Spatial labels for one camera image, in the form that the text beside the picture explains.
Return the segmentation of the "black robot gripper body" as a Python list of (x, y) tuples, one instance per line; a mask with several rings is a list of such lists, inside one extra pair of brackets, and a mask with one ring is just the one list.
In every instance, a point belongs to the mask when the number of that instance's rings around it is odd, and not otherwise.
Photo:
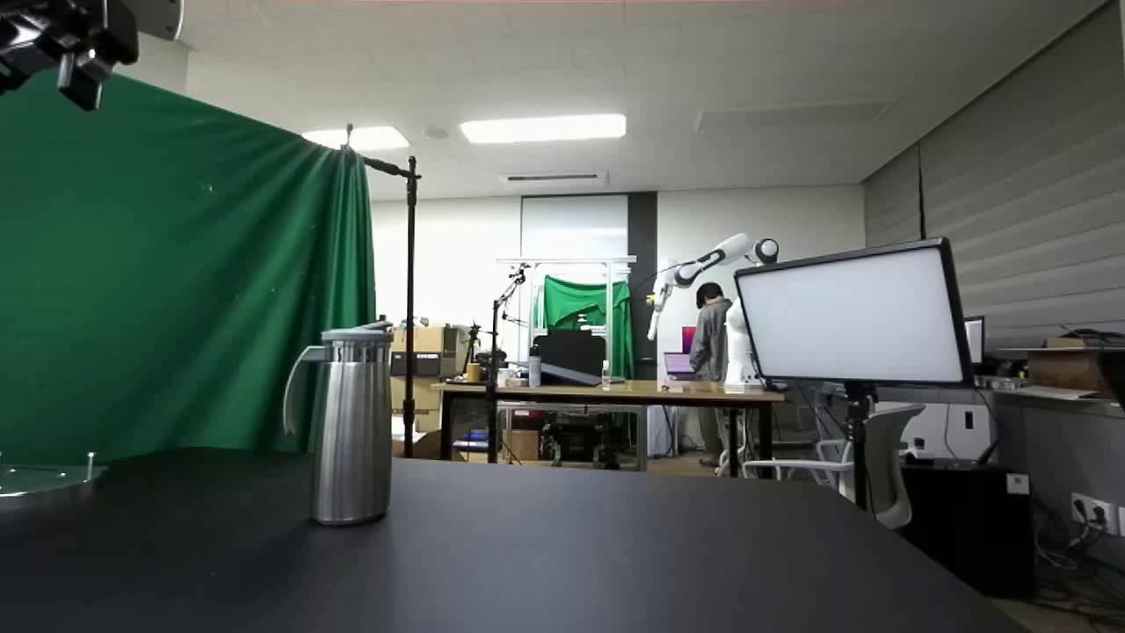
[(124, 0), (0, 0), (0, 91), (53, 72), (58, 91), (96, 114), (109, 73), (137, 55), (137, 17)]

